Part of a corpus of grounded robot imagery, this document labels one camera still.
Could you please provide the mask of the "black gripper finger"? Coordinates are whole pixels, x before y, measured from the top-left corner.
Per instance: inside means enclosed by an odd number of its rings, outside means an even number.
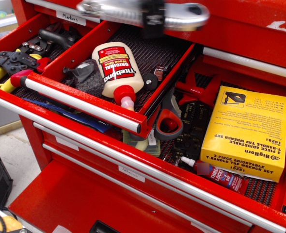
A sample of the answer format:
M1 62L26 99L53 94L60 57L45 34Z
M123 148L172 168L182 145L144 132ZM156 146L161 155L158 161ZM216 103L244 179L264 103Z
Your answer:
M143 36L155 39L163 36L165 6L163 0L142 0L140 3Z

